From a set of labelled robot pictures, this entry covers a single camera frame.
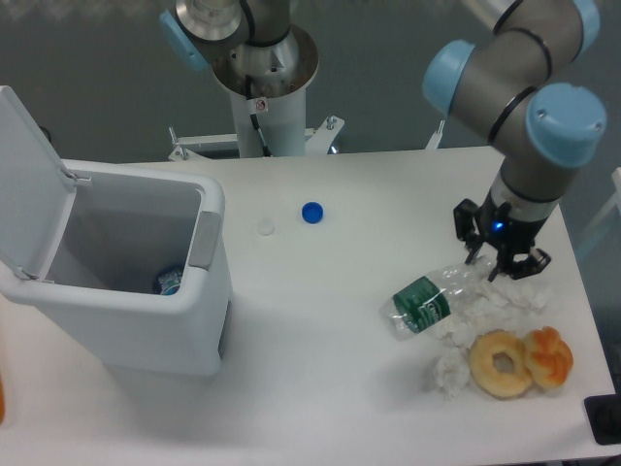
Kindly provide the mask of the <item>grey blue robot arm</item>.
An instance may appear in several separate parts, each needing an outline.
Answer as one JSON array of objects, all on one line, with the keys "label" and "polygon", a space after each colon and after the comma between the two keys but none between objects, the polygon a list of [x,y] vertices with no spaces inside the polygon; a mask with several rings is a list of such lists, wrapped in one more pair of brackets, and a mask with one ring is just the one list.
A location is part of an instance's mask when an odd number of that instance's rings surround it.
[{"label": "grey blue robot arm", "polygon": [[[600,99],[588,89],[554,83],[597,38],[594,1],[514,1],[487,12],[493,40],[444,46],[429,64],[422,91],[504,157],[482,204],[453,212],[470,256],[496,250],[494,273],[520,280],[550,261],[536,237],[588,164],[606,128]],[[306,89],[318,68],[313,39],[290,18],[285,1],[178,1],[159,18],[163,35],[191,69],[209,69],[230,97],[243,157],[317,155],[326,129],[306,132]]]}]

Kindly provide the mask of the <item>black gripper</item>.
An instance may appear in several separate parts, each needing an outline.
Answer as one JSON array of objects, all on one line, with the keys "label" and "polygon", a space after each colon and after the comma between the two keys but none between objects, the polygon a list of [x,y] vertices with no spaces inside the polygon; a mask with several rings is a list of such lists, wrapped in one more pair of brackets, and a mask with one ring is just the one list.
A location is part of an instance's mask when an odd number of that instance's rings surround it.
[{"label": "black gripper", "polygon": [[[485,198],[480,208],[471,199],[462,200],[453,209],[453,218],[456,237],[468,251],[467,265],[477,258],[484,242],[498,251],[496,265],[487,278],[489,282],[498,276],[517,281],[538,275],[552,260],[544,250],[531,249],[546,219],[522,221],[512,218],[508,215],[508,208],[497,206],[491,196]],[[516,254],[523,253],[528,253],[525,259],[514,259]]]}]

